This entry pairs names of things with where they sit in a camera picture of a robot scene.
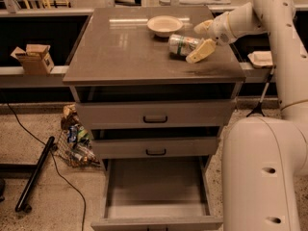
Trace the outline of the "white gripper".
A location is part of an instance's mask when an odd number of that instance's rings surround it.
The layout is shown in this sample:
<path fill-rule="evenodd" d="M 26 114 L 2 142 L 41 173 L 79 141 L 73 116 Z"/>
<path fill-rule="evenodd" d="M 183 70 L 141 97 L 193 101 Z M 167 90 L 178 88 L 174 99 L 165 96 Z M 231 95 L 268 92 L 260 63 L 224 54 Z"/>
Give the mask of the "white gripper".
<path fill-rule="evenodd" d="M 186 57 L 186 61 L 190 64 L 198 63 L 210 56 L 215 52 L 217 44 L 224 46 L 237 40 L 230 27 L 229 13 L 223 13 L 215 17 L 214 20 L 203 21 L 193 29 L 197 34 L 208 33 L 209 38 L 203 39 Z"/>

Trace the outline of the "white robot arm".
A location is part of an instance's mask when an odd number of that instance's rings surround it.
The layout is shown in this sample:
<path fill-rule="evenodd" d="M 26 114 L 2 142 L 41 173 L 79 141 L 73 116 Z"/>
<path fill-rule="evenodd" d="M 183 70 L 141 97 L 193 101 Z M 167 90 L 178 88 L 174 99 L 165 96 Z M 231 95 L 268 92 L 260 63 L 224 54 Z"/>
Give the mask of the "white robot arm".
<path fill-rule="evenodd" d="M 252 0 L 195 25 L 211 46 L 265 34 L 277 93 L 274 116 L 235 121 L 223 138 L 223 231 L 301 231 L 295 178 L 308 172 L 308 56 L 293 0 Z"/>

